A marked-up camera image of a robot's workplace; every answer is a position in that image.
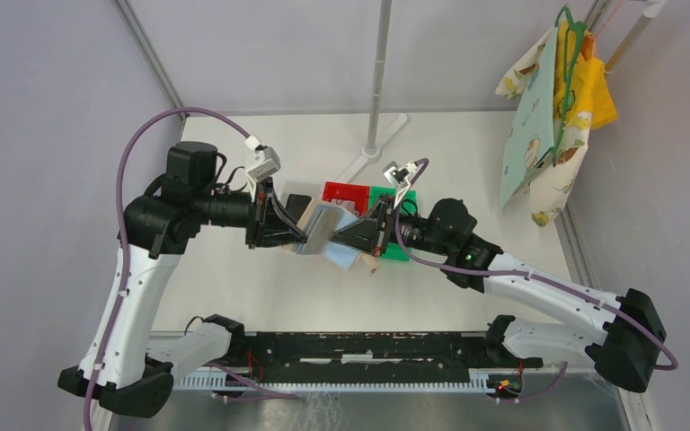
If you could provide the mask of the beige card holder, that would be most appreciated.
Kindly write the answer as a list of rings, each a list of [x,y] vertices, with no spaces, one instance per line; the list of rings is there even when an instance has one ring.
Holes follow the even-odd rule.
[[[312,200],[297,222],[297,227],[307,238],[306,242],[288,245],[284,249],[298,256],[319,256],[343,270],[351,270],[360,262],[367,274],[373,276],[379,270],[376,258],[332,239],[336,231],[356,220],[357,217],[344,207]]]

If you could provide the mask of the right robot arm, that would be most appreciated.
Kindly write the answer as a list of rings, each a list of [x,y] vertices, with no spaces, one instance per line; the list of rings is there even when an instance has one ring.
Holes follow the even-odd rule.
[[[507,298],[553,318],[541,324],[497,317],[482,343],[492,365],[505,366],[515,358],[590,362],[606,381],[636,393],[647,391],[654,372],[677,369],[665,346],[667,332],[647,294],[630,288],[617,295],[537,270],[476,235],[476,225],[460,199],[443,198],[422,217],[402,214],[400,204],[383,195],[330,239],[374,257],[390,243],[407,253],[442,256],[442,263],[410,258],[440,270],[458,287]]]

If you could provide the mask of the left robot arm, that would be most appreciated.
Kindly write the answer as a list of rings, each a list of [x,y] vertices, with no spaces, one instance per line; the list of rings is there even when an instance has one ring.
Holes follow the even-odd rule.
[[[121,416],[151,418],[187,375],[214,360],[231,366],[244,359],[244,326],[220,315],[163,347],[147,343],[164,289],[202,227],[241,228],[252,249],[306,241],[273,188],[278,155],[255,137],[245,143],[247,190],[238,192],[218,187],[222,156],[213,145],[169,149],[165,172],[124,209],[102,322],[81,363],[61,372],[59,388]]]

